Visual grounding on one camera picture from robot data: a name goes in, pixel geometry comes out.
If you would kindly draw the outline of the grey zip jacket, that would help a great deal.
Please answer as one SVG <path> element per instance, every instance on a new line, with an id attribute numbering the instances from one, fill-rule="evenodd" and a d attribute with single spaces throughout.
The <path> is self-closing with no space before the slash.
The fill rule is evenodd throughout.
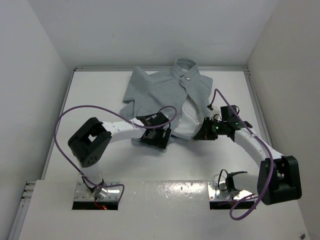
<path id="1" fill-rule="evenodd" d="M 147 74 L 132 71 L 119 111 L 128 120 L 163 113 L 171 120 L 171 136 L 191 140 L 211 112 L 207 108 L 213 79 L 200 74 L 198 65 L 177 59 L 169 70 Z"/>

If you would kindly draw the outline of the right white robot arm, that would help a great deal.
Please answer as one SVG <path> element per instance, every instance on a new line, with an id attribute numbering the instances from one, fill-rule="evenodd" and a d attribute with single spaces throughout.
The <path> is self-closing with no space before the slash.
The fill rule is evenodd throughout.
<path id="1" fill-rule="evenodd" d="M 254 133 L 249 122 L 240 120 L 235 109 L 235 105 L 223 106 L 221 120 L 205 117 L 193 137 L 196 141 L 214 141 L 219 136 L 227 136 L 259 166 L 258 175 L 246 171 L 229 172 L 222 190 L 229 193 L 246 190 L 261 196 L 265 205 L 300 199 L 302 187 L 298 160 L 265 143 Z"/>

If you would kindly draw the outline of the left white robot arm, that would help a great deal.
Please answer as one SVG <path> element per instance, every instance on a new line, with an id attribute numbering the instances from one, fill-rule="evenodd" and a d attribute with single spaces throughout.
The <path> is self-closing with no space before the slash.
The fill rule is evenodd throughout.
<path id="1" fill-rule="evenodd" d="M 87 193 L 97 197 L 102 191 L 101 187 L 107 185 L 101 176 L 98 161 L 109 144 L 134 140 L 165 150 L 171 131 L 170 120 L 161 112 L 117 122 L 100 121 L 91 117 L 72 135 L 67 144 L 80 165 Z"/>

